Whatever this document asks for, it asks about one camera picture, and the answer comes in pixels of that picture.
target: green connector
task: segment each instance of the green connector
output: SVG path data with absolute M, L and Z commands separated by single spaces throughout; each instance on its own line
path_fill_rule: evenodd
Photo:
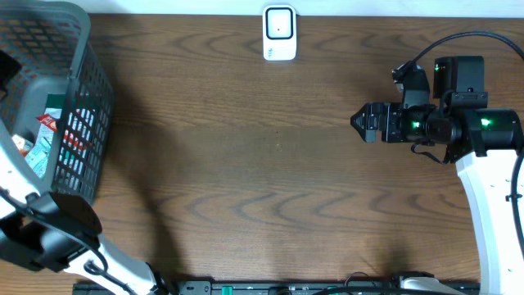
M 233 295 L 233 287 L 222 287 L 222 295 Z

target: gray plastic basket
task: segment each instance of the gray plastic basket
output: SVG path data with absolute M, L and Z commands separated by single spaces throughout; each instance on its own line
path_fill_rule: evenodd
M 61 114 L 40 187 L 93 203 L 115 97 L 88 43 L 90 29 L 87 13 L 71 3 L 0 2 L 0 49 L 22 65 L 0 103 L 2 123 L 9 134 L 34 142 L 41 128 L 36 117 L 49 107 L 50 94 L 61 98 L 59 106 L 53 102 Z M 28 171 L 21 154 L 8 156 Z

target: wood grain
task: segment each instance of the wood grain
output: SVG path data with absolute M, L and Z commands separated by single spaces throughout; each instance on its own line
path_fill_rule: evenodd
M 448 34 L 522 20 L 301 17 L 294 61 L 262 57 L 259 17 L 93 15 L 118 95 L 95 210 L 129 255 L 172 275 L 344 279 L 425 270 L 479 279 L 454 166 L 363 143 L 350 116 L 400 100 L 391 69 Z M 492 39 L 424 57 L 482 55 L 492 107 L 522 115 L 524 67 Z M 0 293 L 70 293 L 78 278 L 2 263 Z

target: green led light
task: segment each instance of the green led light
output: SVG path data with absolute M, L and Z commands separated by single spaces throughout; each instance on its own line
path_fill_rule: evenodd
M 491 124 L 491 120 L 481 119 L 481 123 L 482 123 L 482 126 L 487 126 L 487 125 Z

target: snack package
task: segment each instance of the snack package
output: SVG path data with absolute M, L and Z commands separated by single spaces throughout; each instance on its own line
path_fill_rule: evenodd
M 41 138 L 45 138 L 49 143 L 52 143 L 52 136 L 56 132 L 56 120 L 60 118 L 61 113 L 62 109 L 48 107 L 42 116 L 37 117 L 37 120 L 42 124 L 38 130 L 36 143 L 38 143 Z
M 25 161 L 39 178 L 43 178 L 46 174 L 49 151 L 51 151 L 51 144 L 45 138 L 41 138 L 25 156 Z
M 18 148 L 18 152 L 20 152 L 23 157 L 27 156 L 31 148 L 33 148 L 33 143 L 18 134 L 13 134 L 12 138 L 16 148 Z

